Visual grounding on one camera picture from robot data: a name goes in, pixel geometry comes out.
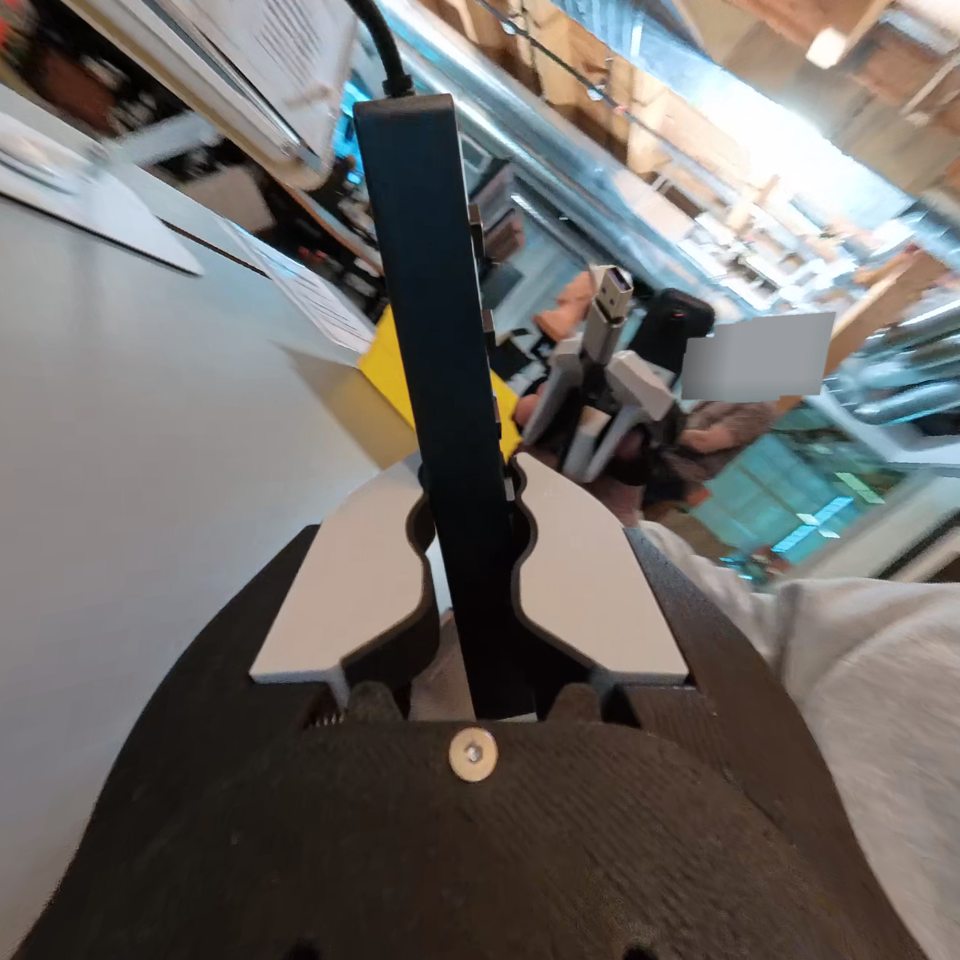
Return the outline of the black usb hub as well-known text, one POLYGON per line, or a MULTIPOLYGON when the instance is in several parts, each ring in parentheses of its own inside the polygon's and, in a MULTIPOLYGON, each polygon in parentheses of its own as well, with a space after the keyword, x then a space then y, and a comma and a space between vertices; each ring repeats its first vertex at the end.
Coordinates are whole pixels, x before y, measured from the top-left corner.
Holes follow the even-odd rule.
POLYGON ((517 648, 512 505, 448 94, 354 109, 366 186, 474 714, 535 713, 517 648))

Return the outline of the silver air duct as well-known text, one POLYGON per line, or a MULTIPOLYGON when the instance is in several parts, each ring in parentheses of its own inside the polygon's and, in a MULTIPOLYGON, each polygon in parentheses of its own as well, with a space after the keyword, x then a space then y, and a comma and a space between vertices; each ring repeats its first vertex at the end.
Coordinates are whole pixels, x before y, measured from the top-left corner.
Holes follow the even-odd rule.
POLYGON ((570 14, 595 2, 382 2, 427 87, 524 180, 651 282, 725 320, 845 303, 912 238, 915 199, 631 11, 629 57, 570 14))

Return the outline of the black cable grey plugs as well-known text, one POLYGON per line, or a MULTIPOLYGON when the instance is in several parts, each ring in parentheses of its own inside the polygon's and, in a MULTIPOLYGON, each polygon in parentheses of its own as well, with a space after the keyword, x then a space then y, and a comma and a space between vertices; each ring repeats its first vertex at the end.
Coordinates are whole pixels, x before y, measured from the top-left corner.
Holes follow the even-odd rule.
POLYGON ((634 283, 629 271, 615 265, 593 267, 590 276, 593 297, 583 318, 581 354, 592 364, 605 367, 631 313, 634 283))

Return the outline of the plywood instruction board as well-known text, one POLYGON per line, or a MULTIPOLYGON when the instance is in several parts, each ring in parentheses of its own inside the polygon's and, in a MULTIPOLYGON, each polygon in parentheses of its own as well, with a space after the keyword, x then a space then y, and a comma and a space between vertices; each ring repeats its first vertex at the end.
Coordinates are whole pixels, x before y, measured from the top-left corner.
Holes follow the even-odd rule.
POLYGON ((330 174, 359 26, 349 3, 65 5, 283 185, 330 174))

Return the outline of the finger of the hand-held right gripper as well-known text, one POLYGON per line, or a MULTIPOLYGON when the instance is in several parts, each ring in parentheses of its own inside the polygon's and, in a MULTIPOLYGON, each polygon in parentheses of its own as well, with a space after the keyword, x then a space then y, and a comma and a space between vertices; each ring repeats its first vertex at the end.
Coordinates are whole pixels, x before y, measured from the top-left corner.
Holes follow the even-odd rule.
POLYGON ((602 436, 602 366, 583 347, 583 336, 560 341, 548 362, 549 373, 522 430, 527 449, 551 448, 560 472, 574 482, 590 482, 591 463, 602 436))
POLYGON ((621 444, 637 430, 644 434, 645 449, 654 450, 665 438, 677 413, 676 399, 654 366, 638 354, 621 350, 605 368, 606 385, 613 402, 594 447, 594 477, 606 472, 621 444))

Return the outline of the person's right forearm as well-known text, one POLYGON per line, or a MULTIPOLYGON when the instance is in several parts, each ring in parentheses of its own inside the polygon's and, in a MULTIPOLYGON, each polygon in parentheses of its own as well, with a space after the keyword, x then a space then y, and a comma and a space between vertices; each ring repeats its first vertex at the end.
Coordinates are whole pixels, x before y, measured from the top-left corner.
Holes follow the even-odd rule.
POLYGON ((959 587, 789 580, 755 592, 664 526, 640 531, 798 706, 870 867, 929 958, 959 957, 959 587))

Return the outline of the laminated paper sheet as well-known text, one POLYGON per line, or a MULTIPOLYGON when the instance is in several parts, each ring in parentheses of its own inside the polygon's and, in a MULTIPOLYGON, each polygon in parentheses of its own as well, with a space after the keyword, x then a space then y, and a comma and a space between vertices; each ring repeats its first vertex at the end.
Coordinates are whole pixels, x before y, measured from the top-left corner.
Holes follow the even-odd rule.
POLYGON ((376 330, 342 292, 314 270, 277 251, 237 223, 226 218, 221 222, 222 228, 251 256, 254 265, 330 343, 356 356, 367 353, 376 330))

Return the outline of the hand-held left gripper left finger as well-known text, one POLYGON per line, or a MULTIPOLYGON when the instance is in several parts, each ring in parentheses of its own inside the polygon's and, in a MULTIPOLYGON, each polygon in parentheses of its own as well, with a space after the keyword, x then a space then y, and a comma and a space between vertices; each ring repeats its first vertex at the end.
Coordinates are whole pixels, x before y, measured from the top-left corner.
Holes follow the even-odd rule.
POLYGON ((357 488, 318 527, 249 677, 326 684, 345 707, 358 684, 408 688, 434 659, 440 614, 427 558, 436 538, 415 464, 357 488))

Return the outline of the yellow plastic bin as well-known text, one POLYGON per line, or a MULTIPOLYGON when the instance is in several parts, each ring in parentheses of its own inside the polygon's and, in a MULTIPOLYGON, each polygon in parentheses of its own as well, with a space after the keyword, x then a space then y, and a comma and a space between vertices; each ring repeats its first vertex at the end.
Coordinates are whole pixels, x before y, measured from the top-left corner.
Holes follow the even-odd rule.
MULTIPOLYGON (((381 314, 373 341, 359 359, 358 370, 412 429, 416 428, 409 390, 402 363, 400 343, 393 311, 387 305, 381 314)), ((495 372, 490 382, 500 422, 499 446, 505 461, 518 452, 522 435, 514 420, 520 397, 495 372)))

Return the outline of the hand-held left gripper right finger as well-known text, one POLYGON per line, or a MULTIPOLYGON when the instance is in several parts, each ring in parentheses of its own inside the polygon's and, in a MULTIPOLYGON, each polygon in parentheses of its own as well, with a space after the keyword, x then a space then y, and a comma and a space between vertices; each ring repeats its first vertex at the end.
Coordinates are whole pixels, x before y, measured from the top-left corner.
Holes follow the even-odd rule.
POLYGON ((591 492, 530 453, 512 461, 515 506, 529 540, 511 573, 511 602, 526 637, 535 710, 585 685, 604 702, 616 690, 681 690, 690 666, 628 537, 591 492))

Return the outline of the white desk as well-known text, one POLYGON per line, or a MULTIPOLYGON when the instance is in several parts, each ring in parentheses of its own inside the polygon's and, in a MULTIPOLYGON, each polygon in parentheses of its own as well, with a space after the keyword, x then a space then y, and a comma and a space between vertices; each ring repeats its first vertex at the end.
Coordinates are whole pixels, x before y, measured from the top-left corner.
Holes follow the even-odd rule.
POLYGON ((201 276, 2 198, 2 958, 186 646, 416 447, 218 217, 115 175, 201 276))

